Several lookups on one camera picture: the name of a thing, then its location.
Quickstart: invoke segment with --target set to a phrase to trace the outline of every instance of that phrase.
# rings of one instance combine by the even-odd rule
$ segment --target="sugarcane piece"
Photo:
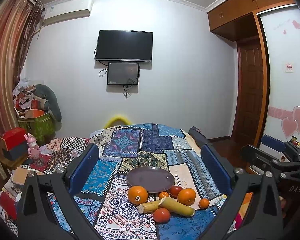
[[[164,197],[161,199],[159,202],[159,207],[164,207],[170,212],[174,212],[188,218],[195,214],[194,208],[183,205],[169,197]]]
[[[143,213],[150,213],[156,211],[159,208],[159,202],[160,200],[155,200],[155,201],[140,204],[137,207],[138,212],[140,214],[143,214]]]

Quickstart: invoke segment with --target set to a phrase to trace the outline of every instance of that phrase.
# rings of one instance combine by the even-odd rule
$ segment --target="patchwork blanket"
[[[45,174],[52,173],[59,166],[66,167],[82,153],[88,143],[99,147],[99,160],[82,192],[74,200],[87,220],[106,240],[195,239],[212,221],[226,199],[200,158],[200,149],[192,137],[180,129],[161,124],[115,126],[97,130],[89,139],[54,139],[41,147],[40,161],[23,167]],[[195,215],[187,219],[172,214],[168,223],[157,224],[152,214],[139,214],[136,206],[127,199],[129,185],[126,175],[131,169],[140,166],[165,169],[175,177],[175,185],[194,189],[196,199],[192,207],[196,209]],[[11,180],[2,190],[13,199],[21,192]],[[52,193],[49,197],[60,226],[71,232],[58,200]],[[202,198],[210,200],[210,207],[206,210],[198,208]],[[149,195],[149,201],[155,199],[158,199],[157,195]],[[1,207],[0,214],[17,234],[17,221]],[[235,223],[229,231],[235,229]]]

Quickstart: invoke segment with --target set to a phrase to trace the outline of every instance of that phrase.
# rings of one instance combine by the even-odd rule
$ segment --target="black television screen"
[[[139,64],[126,62],[109,62],[108,85],[137,86],[139,81]]]
[[[99,31],[95,59],[151,62],[152,36],[150,32]]]

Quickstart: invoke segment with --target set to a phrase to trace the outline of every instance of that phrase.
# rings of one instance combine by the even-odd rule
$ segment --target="plate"
[[[132,169],[127,174],[127,182],[131,186],[142,186],[149,193],[168,190],[174,185],[173,175],[161,168],[143,166]]]

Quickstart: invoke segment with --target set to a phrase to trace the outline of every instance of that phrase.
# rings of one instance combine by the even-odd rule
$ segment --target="white wall-mounted air conditioner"
[[[89,17],[92,10],[92,0],[71,0],[46,8],[44,25],[61,21]]]

